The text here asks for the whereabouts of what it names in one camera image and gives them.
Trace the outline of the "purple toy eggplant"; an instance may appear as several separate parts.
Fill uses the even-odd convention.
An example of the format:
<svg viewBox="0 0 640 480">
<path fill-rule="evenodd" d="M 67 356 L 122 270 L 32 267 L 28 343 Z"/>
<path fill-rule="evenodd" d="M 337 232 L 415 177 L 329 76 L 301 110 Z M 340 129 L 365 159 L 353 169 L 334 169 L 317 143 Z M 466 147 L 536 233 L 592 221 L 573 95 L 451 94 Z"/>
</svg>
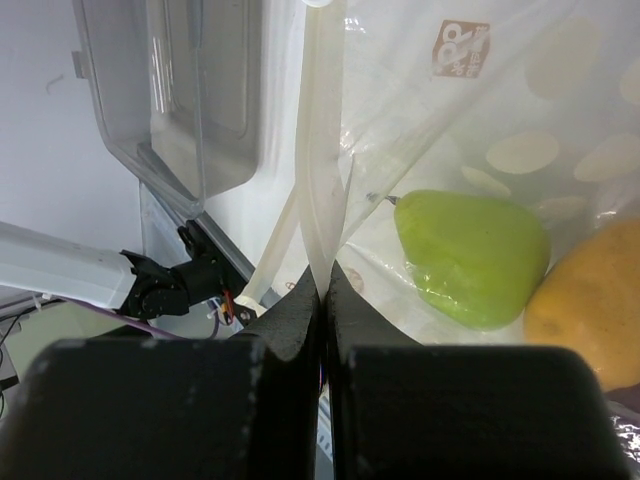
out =
<svg viewBox="0 0 640 480">
<path fill-rule="evenodd" d="M 610 411 L 625 422 L 639 426 L 639 386 L 621 388 L 605 393 Z"/>
</svg>

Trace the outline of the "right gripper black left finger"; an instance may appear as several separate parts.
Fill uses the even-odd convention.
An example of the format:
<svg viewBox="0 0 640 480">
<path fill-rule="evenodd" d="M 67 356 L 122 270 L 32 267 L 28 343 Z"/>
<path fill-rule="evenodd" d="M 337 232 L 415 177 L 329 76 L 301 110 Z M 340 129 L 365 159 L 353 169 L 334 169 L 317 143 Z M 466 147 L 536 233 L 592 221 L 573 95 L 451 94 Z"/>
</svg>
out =
<svg viewBox="0 0 640 480">
<path fill-rule="evenodd" d="M 2 425 L 2 477 L 312 478 L 319 310 L 304 273 L 226 340 L 51 344 Z"/>
</svg>

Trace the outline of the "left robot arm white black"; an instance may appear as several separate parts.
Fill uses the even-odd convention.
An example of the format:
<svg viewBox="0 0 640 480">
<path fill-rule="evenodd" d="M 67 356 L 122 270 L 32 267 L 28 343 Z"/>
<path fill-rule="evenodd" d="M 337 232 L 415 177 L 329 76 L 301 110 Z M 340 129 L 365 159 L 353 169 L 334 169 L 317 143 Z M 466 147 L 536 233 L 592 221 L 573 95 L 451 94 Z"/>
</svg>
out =
<svg viewBox="0 0 640 480">
<path fill-rule="evenodd" d="M 189 220 L 177 229 L 190 260 L 165 267 L 130 251 L 96 249 L 3 222 L 1 284 L 51 294 L 126 317 L 183 316 L 224 294 L 215 244 Z"/>
</svg>

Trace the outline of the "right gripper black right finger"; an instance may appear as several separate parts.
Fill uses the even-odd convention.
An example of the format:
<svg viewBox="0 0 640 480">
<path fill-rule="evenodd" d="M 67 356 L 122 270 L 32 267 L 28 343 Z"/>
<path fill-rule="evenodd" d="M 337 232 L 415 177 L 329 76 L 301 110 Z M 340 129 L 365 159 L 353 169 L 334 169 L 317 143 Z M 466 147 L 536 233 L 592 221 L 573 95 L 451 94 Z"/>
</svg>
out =
<svg viewBox="0 0 640 480">
<path fill-rule="evenodd" d="M 340 267 L 326 296 L 339 479 L 627 479 L 597 381 L 557 347 L 431 345 Z"/>
</svg>

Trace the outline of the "orange toy lemon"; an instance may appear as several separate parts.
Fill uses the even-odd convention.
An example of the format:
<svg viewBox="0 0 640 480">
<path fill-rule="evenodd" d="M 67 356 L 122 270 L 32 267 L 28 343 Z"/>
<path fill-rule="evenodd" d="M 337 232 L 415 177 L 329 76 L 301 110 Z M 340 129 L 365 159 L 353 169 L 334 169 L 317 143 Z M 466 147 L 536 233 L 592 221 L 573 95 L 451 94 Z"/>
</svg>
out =
<svg viewBox="0 0 640 480">
<path fill-rule="evenodd" d="M 604 391 L 639 383 L 639 220 L 615 222 L 559 260 L 530 299 L 524 336 L 571 349 Z"/>
</svg>

